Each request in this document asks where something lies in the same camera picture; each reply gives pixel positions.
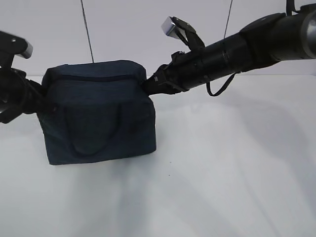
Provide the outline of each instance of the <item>wire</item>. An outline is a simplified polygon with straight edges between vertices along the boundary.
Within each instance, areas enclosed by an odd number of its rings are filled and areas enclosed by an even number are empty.
[[[85,30],[86,30],[87,37],[88,37],[88,42],[89,42],[90,54],[91,54],[92,62],[94,63],[93,51],[92,51],[92,46],[91,46],[90,34],[89,34],[89,30],[88,30],[87,18],[85,16],[85,11],[84,11],[84,6],[83,6],[83,0],[80,0],[80,2],[81,2],[84,26],[85,26]]]
[[[229,12],[228,12],[228,17],[227,17],[227,22],[226,22],[226,27],[225,27],[224,39],[226,38],[226,33],[227,33],[227,29],[228,29],[229,19],[231,17],[232,6],[233,6],[233,0],[231,0],[231,4],[229,6]]]

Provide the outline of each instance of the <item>black strap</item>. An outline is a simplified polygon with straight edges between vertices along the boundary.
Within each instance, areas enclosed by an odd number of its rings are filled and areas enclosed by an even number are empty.
[[[212,97],[215,97],[215,96],[219,96],[220,94],[222,94],[226,89],[227,87],[229,86],[229,84],[233,81],[234,77],[236,76],[236,74],[238,73],[234,73],[232,74],[228,80],[224,83],[224,85],[222,86],[222,88],[220,88],[215,94],[212,93],[211,91],[211,84],[208,82],[206,84],[206,88],[207,88],[207,92],[210,96]]]
[[[286,15],[291,16],[293,12],[297,12],[295,9],[295,0],[286,0]]]

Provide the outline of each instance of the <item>white surface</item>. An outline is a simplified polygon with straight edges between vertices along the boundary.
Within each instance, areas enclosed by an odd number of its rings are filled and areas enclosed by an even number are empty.
[[[315,0],[295,0],[296,9],[302,5],[316,3]],[[278,12],[286,12],[286,0],[233,0],[227,35],[239,32],[249,23]],[[254,70],[249,75],[314,75],[314,60],[280,62],[269,68]]]
[[[91,62],[79,0],[3,0],[0,30],[34,47],[30,59],[15,57],[13,62],[30,76],[62,64]]]
[[[1,236],[314,237],[315,88],[239,76],[217,98],[153,96],[158,150],[95,164],[50,166],[34,115],[3,124]]]
[[[95,61],[118,59],[142,64],[149,75],[187,47],[164,35],[168,16],[189,22],[205,44],[224,36],[230,0],[86,0],[84,1]]]

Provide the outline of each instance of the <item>dark blue bag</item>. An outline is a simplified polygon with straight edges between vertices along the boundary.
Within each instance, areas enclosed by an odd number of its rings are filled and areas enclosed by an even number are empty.
[[[155,109],[141,89],[146,70],[131,61],[62,65],[42,86],[57,104],[38,113],[52,165],[128,158],[156,150]]]

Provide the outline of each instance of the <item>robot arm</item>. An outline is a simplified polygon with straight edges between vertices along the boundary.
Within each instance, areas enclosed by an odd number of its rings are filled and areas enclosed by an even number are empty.
[[[26,73],[11,68],[15,55],[30,58],[33,47],[25,39],[0,32],[0,122],[9,123],[22,113],[49,112],[54,106],[44,99],[45,90]]]
[[[207,84],[211,96],[222,93],[234,75],[272,66],[286,60],[316,59],[316,4],[294,8],[289,0],[286,13],[258,19],[239,33],[204,46],[188,23],[169,17],[162,26],[167,36],[180,39],[190,52],[176,52],[168,65],[162,65],[144,84],[149,94],[176,94]],[[232,75],[216,94],[210,82]]]

